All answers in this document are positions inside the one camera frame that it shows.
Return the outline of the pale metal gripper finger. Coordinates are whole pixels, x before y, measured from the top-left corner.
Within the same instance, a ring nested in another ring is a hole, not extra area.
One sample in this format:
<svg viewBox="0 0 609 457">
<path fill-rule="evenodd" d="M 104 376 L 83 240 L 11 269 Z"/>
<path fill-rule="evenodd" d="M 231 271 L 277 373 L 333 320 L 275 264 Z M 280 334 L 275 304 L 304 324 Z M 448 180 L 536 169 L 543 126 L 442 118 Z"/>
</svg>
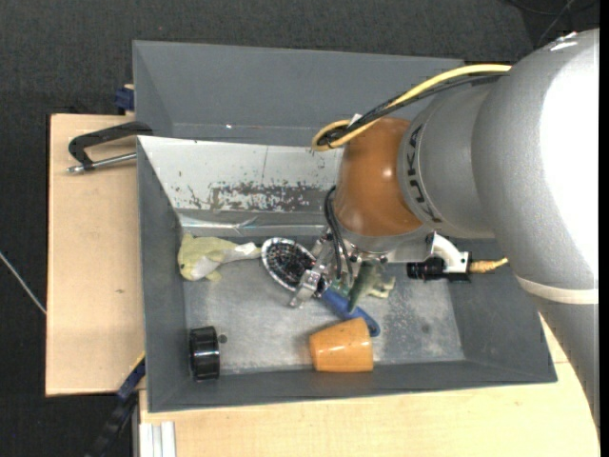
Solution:
<svg viewBox="0 0 609 457">
<path fill-rule="evenodd" d="M 301 284 L 299 285 L 294 293 L 294 296 L 288 303 L 290 308 L 301 308 L 304 303 L 310 300 L 310 298 L 314 294 L 314 288 L 309 285 Z"/>
<path fill-rule="evenodd" d="M 306 269 L 301 277 L 300 285 L 305 284 L 314 288 L 312 297 L 320 297 L 325 288 L 323 274 L 314 269 Z"/>
</svg>

